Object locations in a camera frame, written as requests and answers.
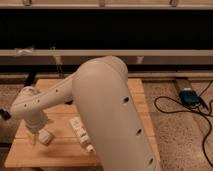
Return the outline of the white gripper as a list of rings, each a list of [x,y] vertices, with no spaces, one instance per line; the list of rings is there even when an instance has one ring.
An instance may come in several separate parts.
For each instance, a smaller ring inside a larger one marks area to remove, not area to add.
[[[32,145],[35,145],[37,141],[37,133],[45,126],[44,120],[43,119],[26,120],[25,126],[31,132],[29,135],[30,143]]]

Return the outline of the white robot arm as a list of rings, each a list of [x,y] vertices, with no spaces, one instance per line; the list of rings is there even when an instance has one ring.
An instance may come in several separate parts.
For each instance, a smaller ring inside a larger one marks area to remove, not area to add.
[[[94,58],[40,92],[24,87],[10,113],[32,133],[47,123],[44,110],[73,101],[104,171],[161,171],[128,88],[128,69],[116,56]]]

